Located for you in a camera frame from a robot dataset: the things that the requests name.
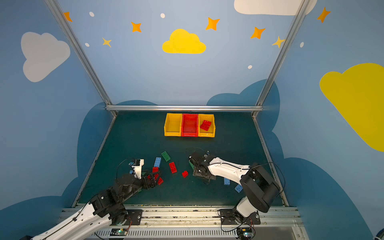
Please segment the red lego brick pair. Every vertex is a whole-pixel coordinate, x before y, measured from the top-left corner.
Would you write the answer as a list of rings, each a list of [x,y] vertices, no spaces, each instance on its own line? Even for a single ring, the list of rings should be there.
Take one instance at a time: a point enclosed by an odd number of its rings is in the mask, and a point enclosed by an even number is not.
[[[162,172],[160,171],[160,168],[159,167],[153,167],[152,173],[154,175],[156,183],[160,186],[164,182],[164,180],[161,178]]]

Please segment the small red lego brick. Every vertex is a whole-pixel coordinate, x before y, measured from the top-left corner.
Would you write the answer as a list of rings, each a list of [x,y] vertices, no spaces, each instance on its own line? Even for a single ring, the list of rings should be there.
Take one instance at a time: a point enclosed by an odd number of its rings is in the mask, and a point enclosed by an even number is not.
[[[183,176],[183,178],[186,178],[188,175],[189,175],[188,171],[184,171],[184,172],[182,172],[182,176]]]

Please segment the long red lego brick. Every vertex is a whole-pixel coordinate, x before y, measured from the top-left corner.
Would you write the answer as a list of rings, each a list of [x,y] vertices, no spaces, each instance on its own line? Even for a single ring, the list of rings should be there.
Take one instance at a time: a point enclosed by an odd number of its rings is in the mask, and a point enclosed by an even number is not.
[[[178,171],[174,162],[169,163],[169,167],[172,174],[175,174]]]

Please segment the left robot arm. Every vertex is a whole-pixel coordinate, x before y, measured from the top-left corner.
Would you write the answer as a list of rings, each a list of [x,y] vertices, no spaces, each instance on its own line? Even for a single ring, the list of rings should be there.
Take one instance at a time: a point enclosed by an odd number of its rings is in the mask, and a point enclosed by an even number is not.
[[[161,172],[147,173],[138,178],[125,174],[113,186],[93,196],[79,211],[55,227],[25,240],[84,240],[98,230],[110,225],[124,225],[128,212],[124,206],[129,198],[141,189],[158,185]]]

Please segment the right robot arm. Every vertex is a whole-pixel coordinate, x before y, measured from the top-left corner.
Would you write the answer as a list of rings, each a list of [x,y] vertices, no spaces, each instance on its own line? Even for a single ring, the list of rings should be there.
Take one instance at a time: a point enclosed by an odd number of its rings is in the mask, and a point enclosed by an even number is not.
[[[281,188],[263,165],[239,165],[219,157],[193,152],[189,162],[194,166],[193,175],[206,180],[223,177],[240,185],[245,192],[233,208],[233,217],[243,220],[256,211],[267,213],[273,201],[280,195]]]

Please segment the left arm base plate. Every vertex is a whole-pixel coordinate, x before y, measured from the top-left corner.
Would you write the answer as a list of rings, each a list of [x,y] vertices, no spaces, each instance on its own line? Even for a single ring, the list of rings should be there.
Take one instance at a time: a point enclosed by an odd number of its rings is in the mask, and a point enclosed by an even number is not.
[[[138,226],[141,223],[143,210],[128,209],[112,218],[113,226]]]

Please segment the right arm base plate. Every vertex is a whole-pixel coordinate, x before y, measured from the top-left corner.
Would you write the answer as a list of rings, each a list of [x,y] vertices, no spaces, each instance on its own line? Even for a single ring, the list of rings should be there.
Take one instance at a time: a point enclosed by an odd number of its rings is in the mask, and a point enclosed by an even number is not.
[[[240,213],[235,210],[230,209],[220,209],[218,210],[218,215],[221,220],[222,225],[260,225],[261,220],[259,216],[259,212],[253,212],[250,216],[244,217]]]

